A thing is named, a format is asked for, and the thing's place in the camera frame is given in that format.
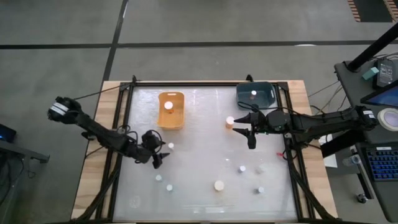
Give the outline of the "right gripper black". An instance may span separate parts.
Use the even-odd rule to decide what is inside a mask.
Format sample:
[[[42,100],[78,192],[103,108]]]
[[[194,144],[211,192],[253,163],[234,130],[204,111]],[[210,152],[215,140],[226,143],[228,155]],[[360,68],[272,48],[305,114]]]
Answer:
[[[248,147],[249,149],[256,148],[256,134],[257,133],[265,133],[268,130],[266,124],[266,116],[261,112],[252,112],[248,113],[246,116],[242,118],[237,118],[234,120],[235,123],[250,123],[251,129],[241,129],[241,128],[233,128],[233,131],[236,131],[239,134],[247,137],[248,139]]]

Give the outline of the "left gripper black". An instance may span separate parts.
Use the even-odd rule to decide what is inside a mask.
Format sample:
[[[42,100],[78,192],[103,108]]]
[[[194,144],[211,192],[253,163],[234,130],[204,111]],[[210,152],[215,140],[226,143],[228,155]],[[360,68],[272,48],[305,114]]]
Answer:
[[[163,142],[160,133],[150,129],[142,135],[142,143],[138,145],[139,157],[136,159],[137,164],[145,164],[152,157],[152,165],[154,169],[158,169],[162,164],[162,159],[169,156],[169,153],[160,153]]]

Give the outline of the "orange plastic bin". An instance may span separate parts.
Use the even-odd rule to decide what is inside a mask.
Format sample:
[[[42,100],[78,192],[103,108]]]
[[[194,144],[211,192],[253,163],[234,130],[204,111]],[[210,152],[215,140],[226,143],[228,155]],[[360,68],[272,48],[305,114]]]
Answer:
[[[158,96],[159,115],[157,125],[162,129],[174,130],[181,129],[184,125],[185,116],[185,96],[182,92],[162,92]],[[174,112],[167,113],[164,103],[171,101],[174,104]]]

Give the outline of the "teal plastic bin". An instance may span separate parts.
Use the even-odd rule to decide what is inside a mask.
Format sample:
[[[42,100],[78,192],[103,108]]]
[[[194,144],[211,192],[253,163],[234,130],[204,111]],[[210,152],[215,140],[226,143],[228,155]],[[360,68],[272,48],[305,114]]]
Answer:
[[[255,100],[250,100],[252,90],[257,91]],[[245,110],[250,110],[251,106],[266,110],[276,101],[274,87],[269,82],[240,83],[236,86],[236,96],[238,106]]]

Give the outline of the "white paper sheet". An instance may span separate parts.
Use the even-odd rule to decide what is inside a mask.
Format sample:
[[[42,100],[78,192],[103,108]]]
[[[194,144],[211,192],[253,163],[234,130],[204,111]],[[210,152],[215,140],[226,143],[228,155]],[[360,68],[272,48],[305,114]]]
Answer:
[[[326,136],[322,136],[322,137],[318,140],[318,143],[319,143],[320,145],[323,145],[323,144],[325,144],[325,143],[328,143],[328,142],[331,141],[332,139],[333,139],[332,135],[331,135],[331,134],[328,134],[328,135],[326,135]],[[326,167],[329,167],[329,168],[337,168],[337,167],[338,167],[338,164],[337,164],[337,161],[336,161],[336,156],[335,156],[334,154],[331,155],[331,156],[328,156],[328,157],[324,158],[323,161],[324,161],[324,165],[325,165]]]

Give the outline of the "black stand beam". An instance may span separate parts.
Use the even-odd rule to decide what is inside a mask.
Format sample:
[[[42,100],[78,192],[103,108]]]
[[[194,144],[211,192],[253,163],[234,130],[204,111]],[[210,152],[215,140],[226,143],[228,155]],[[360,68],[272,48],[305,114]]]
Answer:
[[[365,130],[360,129],[350,129],[349,131],[345,131],[339,136],[333,138],[331,141],[322,144],[321,151],[323,158],[331,156],[336,152],[355,145],[358,142],[365,142]]]

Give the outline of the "dark grey workstation desk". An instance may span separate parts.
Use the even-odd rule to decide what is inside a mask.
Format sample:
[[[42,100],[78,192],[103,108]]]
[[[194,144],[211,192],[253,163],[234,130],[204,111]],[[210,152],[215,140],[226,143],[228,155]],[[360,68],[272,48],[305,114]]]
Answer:
[[[371,80],[365,80],[362,75],[373,67],[373,62],[366,62],[351,72],[346,67],[346,62],[335,65],[336,76],[348,97],[351,106],[361,106],[361,99],[374,92]],[[389,222],[398,222],[398,181],[375,181],[368,161],[368,149],[376,150],[377,147],[391,147],[398,149],[398,132],[388,131],[382,126],[376,126],[371,131],[364,131],[365,141],[357,143],[359,155],[365,161],[365,171],[369,177],[376,198],[379,201],[383,214]]]

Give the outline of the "clear plastic water bottle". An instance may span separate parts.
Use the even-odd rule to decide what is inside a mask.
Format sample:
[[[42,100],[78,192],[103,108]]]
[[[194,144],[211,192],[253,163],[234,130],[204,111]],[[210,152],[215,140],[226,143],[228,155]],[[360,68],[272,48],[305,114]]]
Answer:
[[[354,154],[352,156],[346,157],[342,160],[344,166],[351,167],[357,166],[362,163],[361,158],[358,154]]]

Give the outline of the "white tape roll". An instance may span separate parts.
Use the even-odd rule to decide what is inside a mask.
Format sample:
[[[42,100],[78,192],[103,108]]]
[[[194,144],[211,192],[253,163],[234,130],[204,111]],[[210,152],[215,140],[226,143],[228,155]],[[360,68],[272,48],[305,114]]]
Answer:
[[[378,112],[377,119],[380,125],[388,131],[398,131],[398,110],[395,108],[385,108]]]

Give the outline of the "small teal container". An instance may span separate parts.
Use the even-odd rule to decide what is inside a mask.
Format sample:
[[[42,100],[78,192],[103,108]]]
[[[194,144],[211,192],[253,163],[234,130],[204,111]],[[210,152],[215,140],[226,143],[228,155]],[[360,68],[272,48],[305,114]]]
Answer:
[[[379,73],[379,69],[377,67],[371,67],[368,71],[362,74],[363,80],[372,80]]]

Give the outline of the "grey cart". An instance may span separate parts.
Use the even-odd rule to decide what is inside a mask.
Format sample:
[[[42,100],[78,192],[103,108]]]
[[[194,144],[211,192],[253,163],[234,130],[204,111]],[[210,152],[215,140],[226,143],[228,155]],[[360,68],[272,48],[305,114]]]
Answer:
[[[15,207],[24,179],[35,176],[30,161],[48,163],[50,156],[0,140],[0,223],[6,223]]]

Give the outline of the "tablet with blue screen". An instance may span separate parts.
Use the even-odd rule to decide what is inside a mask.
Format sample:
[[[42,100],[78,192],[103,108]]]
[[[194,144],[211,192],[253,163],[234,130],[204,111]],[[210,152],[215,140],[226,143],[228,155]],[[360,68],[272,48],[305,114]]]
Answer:
[[[398,80],[366,95],[360,102],[367,105],[398,108]]]

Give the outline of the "black backlit keyboard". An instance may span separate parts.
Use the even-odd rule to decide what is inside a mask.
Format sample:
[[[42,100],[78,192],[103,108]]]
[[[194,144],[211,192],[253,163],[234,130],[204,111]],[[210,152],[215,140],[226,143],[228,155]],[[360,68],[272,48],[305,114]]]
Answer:
[[[398,181],[398,147],[366,149],[366,159],[375,181]]]

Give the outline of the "black electronic device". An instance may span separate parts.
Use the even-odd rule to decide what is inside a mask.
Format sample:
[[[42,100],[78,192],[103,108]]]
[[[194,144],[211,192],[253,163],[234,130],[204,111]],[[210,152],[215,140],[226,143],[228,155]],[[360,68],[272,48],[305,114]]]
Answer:
[[[374,66],[379,72],[373,78],[373,88],[383,88],[398,79],[397,69],[390,59],[377,59]]]

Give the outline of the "black stand pole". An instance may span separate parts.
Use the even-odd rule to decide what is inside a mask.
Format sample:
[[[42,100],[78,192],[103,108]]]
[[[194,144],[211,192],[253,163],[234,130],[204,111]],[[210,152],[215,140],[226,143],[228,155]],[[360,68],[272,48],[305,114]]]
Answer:
[[[398,22],[366,48],[361,54],[359,54],[353,61],[347,64],[346,68],[351,72],[357,71],[357,69],[359,69],[364,63],[374,57],[391,42],[396,40],[396,38],[398,38]]]

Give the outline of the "black device with blue light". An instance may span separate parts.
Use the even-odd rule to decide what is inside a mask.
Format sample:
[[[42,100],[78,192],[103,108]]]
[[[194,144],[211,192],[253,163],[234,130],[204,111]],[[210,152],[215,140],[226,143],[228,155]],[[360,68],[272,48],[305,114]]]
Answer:
[[[15,140],[16,133],[17,132],[14,129],[0,124],[0,141],[12,143]]]

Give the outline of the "black mat with orange stripes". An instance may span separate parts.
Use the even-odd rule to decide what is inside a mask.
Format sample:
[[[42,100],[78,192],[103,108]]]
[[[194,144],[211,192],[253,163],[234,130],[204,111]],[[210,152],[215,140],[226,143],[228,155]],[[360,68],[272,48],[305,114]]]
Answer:
[[[356,22],[395,22],[398,19],[396,0],[347,0]]]

